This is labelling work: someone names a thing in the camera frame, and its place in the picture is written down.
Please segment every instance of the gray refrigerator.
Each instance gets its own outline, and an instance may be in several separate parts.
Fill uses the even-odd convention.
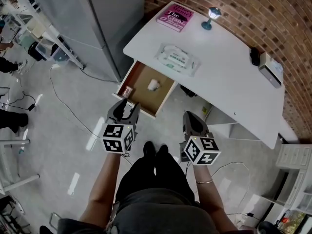
[[[120,81],[133,60],[122,49],[141,29],[144,0],[36,0],[92,72]]]

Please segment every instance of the book cover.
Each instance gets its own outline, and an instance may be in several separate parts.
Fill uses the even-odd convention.
[[[157,22],[180,32],[190,21],[193,14],[193,11],[174,3],[157,18]]]

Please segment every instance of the black shoe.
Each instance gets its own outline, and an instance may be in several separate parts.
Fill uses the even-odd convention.
[[[163,145],[160,147],[158,153],[169,153],[168,146],[167,146],[166,144],[163,144]]]
[[[147,141],[143,147],[143,153],[146,157],[155,157],[156,149],[151,141]]]

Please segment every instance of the glossy floor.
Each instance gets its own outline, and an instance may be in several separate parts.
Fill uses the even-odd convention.
[[[24,72],[21,76],[0,73],[1,86],[11,88],[10,101],[22,97],[24,91],[32,95],[38,104],[34,110],[27,112],[30,119],[28,130],[18,137],[29,138],[31,143],[23,151],[19,148],[5,150],[14,179],[18,179],[17,174],[21,178],[40,174],[40,179],[11,191],[22,204],[25,218],[34,233],[39,232],[40,225],[49,226],[52,212],[61,217],[79,218],[106,157],[101,144],[55,96],[49,79],[51,65],[44,61],[36,62],[28,73]],[[91,131],[98,130],[108,109],[117,102],[111,95],[117,90],[117,84],[87,77],[74,65],[52,69],[51,78],[60,99]],[[28,107],[32,103],[33,99],[27,97],[16,105]],[[142,156],[143,145],[148,140],[152,140],[158,147],[166,143],[170,153],[179,157],[179,143],[183,141],[183,113],[185,110],[200,112],[204,104],[201,98],[186,97],[176,87],[156,120],[140,115],[138,136],[129,161],[132,163]],[[0,131],[1,139],[10,137],[14,137],[14,134],[9,130]],[[270,150],[257,141],[229,140],[218,135],[215,139],[222,154],[210,167],[212,174],[230,162],[243,162],[249,169],[242,164],[231,164],[215,174],[214,180],[226,213],[252,212],[255,217],[261,218],[269,203],[259,195],[272,187],[277,176],[278,169],[274,164],[279,140],[275,150]],[[130,164],[122,159],[118,182],[129,168]],[[182,163],[181,168],[185,171],[186,164]],[[196,192],[192,167],[188,170],[187,179]],[[256,219],[240,214],[229,217],[239,224],[252,226],[257,223]]]

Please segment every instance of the person's foot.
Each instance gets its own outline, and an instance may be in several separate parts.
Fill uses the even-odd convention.
[[[18,69],[17,69],[17,72],[18,72],[18,73],[20,73],[21,70],[22,70],[22,68],[25,67],[25,66],[27,65],[27,62],[28,62],[28,60],[25,60],[25,61],[20,62],[20,63],[18,64]]]
[[[151,141],[147,141],[143,147],[143,153],[145,157],[155,157],[156,149]]]
[[[161,153],[169,153],[169,150],[168,150],[168,146],[166,144],[163,144],[159,151],[158,152],[161,152]]]

